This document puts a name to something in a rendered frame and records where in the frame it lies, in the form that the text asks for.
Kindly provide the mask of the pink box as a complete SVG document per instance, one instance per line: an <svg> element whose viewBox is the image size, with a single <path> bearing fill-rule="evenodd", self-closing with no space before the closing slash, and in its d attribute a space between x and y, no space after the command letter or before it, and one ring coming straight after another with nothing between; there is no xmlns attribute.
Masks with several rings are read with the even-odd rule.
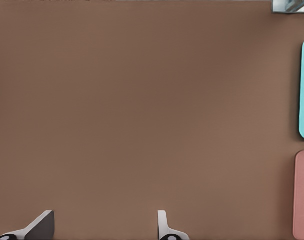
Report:
<svg viewBox="0 0 304 240"><path fill-rule="evenodd" d="M295 156L292 233L295 239L304 240L304 150Z"/></svg>

